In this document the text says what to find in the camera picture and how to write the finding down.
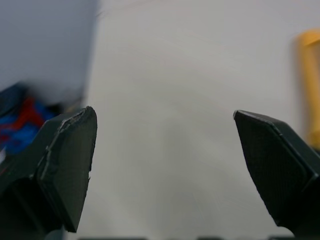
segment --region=gray background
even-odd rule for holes
[[[1,0],[0,90],[27,80],[42,101],[84,91],[96,0]]]

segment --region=red object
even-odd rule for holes
[[[32,97],[27,97],[22,103],[19,116],[14,123],[4,124],[2,127],[10,128],[14,130],[21,129],[26,123],[32,123],[37,127],[41,128],[41,126],[45,123],[42,116],[37,113],[34,108],[35,99]]]

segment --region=yellow object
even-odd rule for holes
[[[308,143],[320,150],[320,29],[303,33],[298,45],[310,112]]]

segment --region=black plastic part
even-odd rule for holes
[[[234,120],[245,162],[278,226],[320,235],[320,158],[285,122],[238,110]]]
[[[47,121],[33,143],[0,165],[0,238],[43,240],[62,225],[75,232],[97,135],[92,107]]]

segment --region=white surface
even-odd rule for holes
[[[320,2],[104,4],[89,90],[97,143],[68,239],[289,234],[260,199],[232,117],[258,112],[304,134],[293,42],[320,26]]]

